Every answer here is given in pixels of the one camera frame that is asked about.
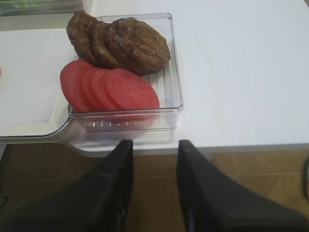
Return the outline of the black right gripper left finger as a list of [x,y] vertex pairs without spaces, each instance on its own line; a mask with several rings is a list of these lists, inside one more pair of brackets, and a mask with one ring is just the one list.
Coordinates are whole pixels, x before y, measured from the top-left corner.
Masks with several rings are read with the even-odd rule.
[[133,186],[133,142],[59,192],[15,211],[2,232],[122,232]]

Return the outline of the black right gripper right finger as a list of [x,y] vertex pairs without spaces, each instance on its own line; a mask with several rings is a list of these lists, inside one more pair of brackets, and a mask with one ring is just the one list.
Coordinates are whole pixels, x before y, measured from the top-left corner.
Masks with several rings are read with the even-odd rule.
[[177,186],[187,232],[307,232],[299,212],[243,187],[189,141],[178,146]]

